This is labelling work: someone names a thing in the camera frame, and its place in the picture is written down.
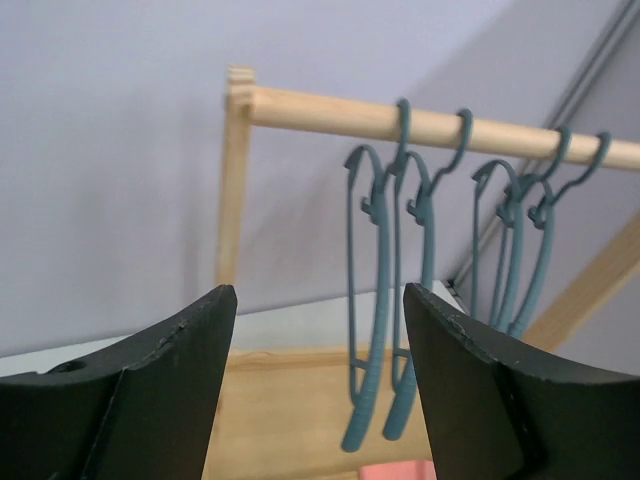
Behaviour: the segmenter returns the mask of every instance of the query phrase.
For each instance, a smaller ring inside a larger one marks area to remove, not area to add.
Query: white wall
[[[640,23],[636,23],[597,84],[577,111],[571,126],[576,132],[595,134],[609,130],[614,137],[640,141]],[[557,189],[576,178],[582,167],[563,166],[550,179]],[[538,201],[536,190],[527,199]],[[640,209],[640,173],[601,170],[587,183],[570,191],[556,207],[553,257],[534,318],[551,305],[576,275],[605,247]],[[528,225],[520,285],[522,298],[537,255],[539,234]],[[499,237],[482,254],[479,289],[480,319],[487,318]],[[602,368],[640,373],[640,281],[630,282],[605,308],[593,316],[558,354]],[[470,278],[460,293],[470,298]]]
[[[0,355],[128,333],[213,285],[227,64],[273,86],[404,94],[535,125],[618,3],[2,2]],[[340,164],[352,145],[255,132],[241,311],[345,291]],[[450,155],[423,152],[432,165]],[[476,160],[437,199],[441,277],[466,245],[458,212]],[[410,277],[418,233],[406,230]],[[358,257],[364,289],[372,248]]]

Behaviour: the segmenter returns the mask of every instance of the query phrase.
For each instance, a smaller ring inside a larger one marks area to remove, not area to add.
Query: wooden post
[[[227,74],[225,99],[224,144],[220,177],[220,205],[218,207],[218,248],[216,251],[215,284],[236,282],[238,252],[242,235],[247,168],[249,164],[251,96],[255,86],[253,70],[232,66]],[[218,397],[216,418],[222,408],[223,390]],[[216,434],[214,420],[213,432]],[[207,458],[202,479],[212,479],[211,456]]]
[[[527,330],[523,340],[552,352],[640,272],[640,210]]]

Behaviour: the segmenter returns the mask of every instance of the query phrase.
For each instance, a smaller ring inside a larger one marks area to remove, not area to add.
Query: black plastic piece
[[[236,306],[221,286],[46,374],[0,378],[0,478],[200,480]]]
[[[408,285],[438,480],[640,478],[640,378],[533,348]]]

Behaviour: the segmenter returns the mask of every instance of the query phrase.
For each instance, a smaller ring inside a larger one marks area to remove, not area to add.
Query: wooden beam
[[[640,272],[640,210],[527,330],[523,340],[551,352]]]
[[[366,357],[367,348],[358,353]],[[356,453],[340,449],[353,409],[347,362],[346,346],[231,352],[223,380],[229,400],[216,416],[218,431],[203,479],[354,478],[362,466],[430,459],[419,398],[402,438],[390,442],[382,436],[394,397],[390,350],[362,448]]]

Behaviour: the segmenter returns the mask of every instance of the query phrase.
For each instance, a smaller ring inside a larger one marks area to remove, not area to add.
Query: hanger hook
[[[553,200],[551,200],[552,205],[558,203],[558,201],[560,201],[560,199],[567,193],[570,188],[586,182],[602,164],[602,161],[604,160],[604,157],[607,156],[609,147],[611,146],[611,133],[601,132],[597,136],[600,139],[600,146],[598,147],[598,150],[593,157],[591,165],[589,165],[589,168],[587,168],[584,173],[578,178],[576,178],[575,180],[570,180],[569,182],[565,183],[562,188],[560,188],[558,193],[553,197]]]
[[[549,208],[554,207],[558,201],[567,193],[567,191],[575,187],[576,185],[580,185],[586,182],[591,175],[595,173],[595,171],[600,167],[602,161],[607,156],[609,152],[609,147],[611,146],[611,133],[609,132],[601,132],[598,135],[600,139],[600,146],[596,151],[595,156],[593,157],[593,161],[591,165],[584,171],[582,175],[574,180],[570,180],[565,183],[556,195],[548,195],[547,193],[540,199],[538,205],[535,207],[530,207],[527,212],[527,216],[533,221],[536,228],[540,229],[544,226],[544,214]]]
[[[407,163],[407,145],[409,143],[409,132],[411,132],[411,105],[409,100],[401,98],[396,102],[400,113],[400,138],[398,148],[393,163],[389,166],[388,172],[397,175],[404,170]]]
[[[573,137],[573,133],[571,133],[571,128],[569,128],[568,125],[560,125],[558,128],[556,128],[556,131],[560,134],[560,144],[558,145],[558,148],[556,150],[556,157],[551,162],[551,166],[547,168],[547,170],[542,175],[535,177],[535,180],[531,182],[532,185],[533,183],[536,183],[536,182],[547,181],[549,177],[553,175],[553,173],[558,169],[560,164],[564,162],[564,159],[567,157],[567,153],[569,152],[569,146],[571,145],[571,138]]]
[[[551,162],[551,166],[547,168],[547,170],[541,175],[536,175],[534,173],[527,173],[525,175],[522,175],[520,177],[520,195],[516,196],[516,201],[522,201],[536,183],[544,184],[566,158],[573,134],[571,132],[571,129],[567,125],[561,125],[555,130],[560,134],[560,144],[556,149],[556,156]],[[508,218],[507,204],[512,201],[514,197],[513,187],[511,184],[507,185],[507,187],[504,189],[504,193],[505,199],[498,205],[496,213],[499,217],[506,219]],[[550,200],[552,200],[552,197],[549,197],[547,194],[545,194],[545,196],[541,199],[539,207],[546,210],[546,207],[550,205]],[[542,228],[542,225],[544,225],[544,220],[541,216],[542,213],[544,212],[541,211],[540,214],[536,214],[536,207],[530,207],[528,210],[529,218],[534,222],[534,225],[538,229]]]
[[[467,148],[469,147],[469,142],[471,141],[471,133],[473,131],[473,113],[468,108],[463,108],[460,111],[458,111],[456,115],[462,118],[462,131],[460,133],[460,145],[458,145],[458,149],[456,150],[456,153],[453,156],[453,159],[451,160],[449,165],[447,165],[444,168],[441,168],[436,172],[436,174],[433,177],[433,180],[431,181],[431,184],[425,191],[426,196],[430,197],[433,194],[436,187],[438,186],[438,183],[440,183],[440,180],[443,175],[453,172],[458,167],[458,165],[462,161],[462,157],[464,156],[464,154],[467,151]]]

